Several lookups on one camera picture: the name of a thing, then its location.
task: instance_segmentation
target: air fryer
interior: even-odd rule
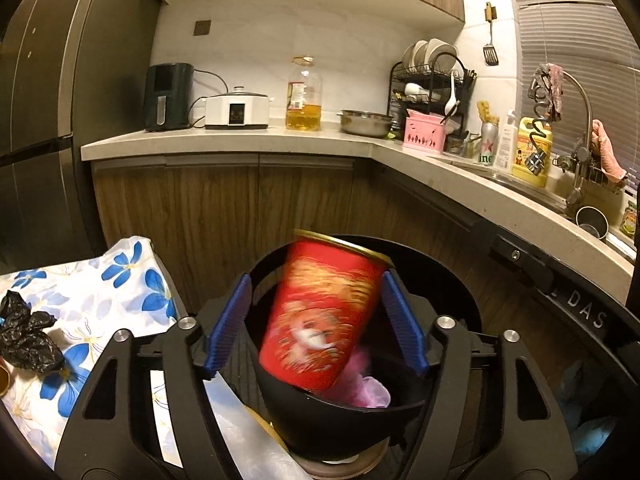
[[[150,66],[146,71],[145,130],[179,130],[188,128],[193,66],[166,63]]]

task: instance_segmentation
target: yellow detergent bottle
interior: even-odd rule
[[[545,187],[546,174],[548,173],[549,166],[551,165],[551,146],[554,143],[554,136],[548,123],[543,123],[542,127],[543,131],[546,133],[546,138],[540,136],[533,127],[533,123],[531,121],[533,121],[533,119],[530,117],[523,117],[520,121],[518,142],[516,146],[516,158],[513,161],[511,174],[525,182],[534,184],[535,186]],[[525,160],[527,160],[527,157],[536,152],[536,148],[529,137],[531,133],[534,133],[536,144],[546,153],[545,166],[538,175],[531,173],[525,166]]]

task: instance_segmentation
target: window blind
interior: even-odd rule
[[[533,114],[527,89],[536,68],[555,63],[584,87],[593,117],[611,139],[620,164],[640,170],[640,49],[611,0],[516,0],[522,48],[522,114]],[[556,153],[568,154],[582,138],[586,111],[564,85],[562,121],[554,124]]]

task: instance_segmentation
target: white countertop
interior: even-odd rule
[[[219,152],[372,158],[536,245],[625,304],[634,268],[614,250],[529,198],[399,142],[332,130],[292,132],[272,127],[227,132],[192,128],[136,132],[94,142],[82,147],[82,160]]]

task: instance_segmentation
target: dish soap bottle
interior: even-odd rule
[[[320,129],[322,79],[311,56],[297,56],[287,89],[287,130],[315,132]]]
[[[516,112],[507,112],[507,123],[503,126],[498,138],[498,149],[494,158],[494,168],[511,173],[513,161],[516,158],[516,145],[518,143],[518,125]]]
[[[554,135],[551,131],[551,125],[549,123],[543,123],[542,129],[544,130],[546,137],[541,136],[535,129],[532,118],[522,118],[520,121],[520,129],[518,130],[516,157],[514,159],[513,167],[511,168],[511,174],[513,176],[538,187],[546,186],[546,174],[549,171],[549,166],[551,165],[551,147],[554,143]],[[538,174],[533,174],[527,167],[527,159],[533,153],[537,153],[538,150],[545,154],[545,165]]]

